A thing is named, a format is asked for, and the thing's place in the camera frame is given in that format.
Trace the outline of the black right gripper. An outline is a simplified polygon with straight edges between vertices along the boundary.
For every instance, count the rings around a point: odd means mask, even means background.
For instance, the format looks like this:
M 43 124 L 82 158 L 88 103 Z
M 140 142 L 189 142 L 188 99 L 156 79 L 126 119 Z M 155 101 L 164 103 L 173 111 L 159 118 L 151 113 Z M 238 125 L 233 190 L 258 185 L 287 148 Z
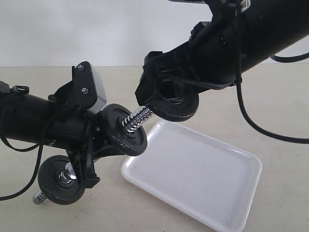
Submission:
M 201 91 L 234 86 L 239 79 L 241 21 L 199 22 L 188 41 L 167 51 L 152 51 L 135 90 L 139 106 L 167 101 L 169 82 Z

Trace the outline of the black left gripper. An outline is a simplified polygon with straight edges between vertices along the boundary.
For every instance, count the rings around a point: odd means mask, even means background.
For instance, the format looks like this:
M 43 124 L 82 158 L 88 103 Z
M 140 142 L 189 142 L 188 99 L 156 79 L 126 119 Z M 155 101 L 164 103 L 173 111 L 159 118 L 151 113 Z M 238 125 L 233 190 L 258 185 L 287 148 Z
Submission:
M 89 138 L 93 138 L 94 154 L 92 149 L 85 148 Z M 48 131 L 48 145 L 67 150 L 78 185 L 86 189 L 93 188 L 100 181 L 95 162 L 105 157 L 125 155 L 105 142 L 98 116 L 80 107 L 58 116 Z

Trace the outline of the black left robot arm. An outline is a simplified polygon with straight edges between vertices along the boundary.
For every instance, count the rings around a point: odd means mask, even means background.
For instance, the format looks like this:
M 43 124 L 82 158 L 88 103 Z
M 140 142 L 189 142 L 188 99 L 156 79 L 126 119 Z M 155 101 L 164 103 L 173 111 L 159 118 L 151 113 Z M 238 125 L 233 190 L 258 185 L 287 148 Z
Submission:
M 28 87 L 9 87 L 0 95 L 0 137 L 67 151 L 37 169 L 43 191 L 90 189 L 99 182 L 94 162 L 105 156 L 137 155 L 121 127 L 128 110 L 106 104 L 101 82 L 70 81 L 47 100 Z

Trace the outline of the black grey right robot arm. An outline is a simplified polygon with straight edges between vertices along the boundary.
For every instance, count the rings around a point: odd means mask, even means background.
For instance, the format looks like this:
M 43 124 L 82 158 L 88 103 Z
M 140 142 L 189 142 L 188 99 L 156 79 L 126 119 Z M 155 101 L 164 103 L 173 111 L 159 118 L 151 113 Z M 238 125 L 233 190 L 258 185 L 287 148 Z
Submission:
M 174 99 L 172 82 L 197 93 L 236 84 L 245 72 L 309 34 L 306 0 L 207 0 L 212 18 L 198 22 L 186 42 L 150 52 L 135 91 L 139 105 Z

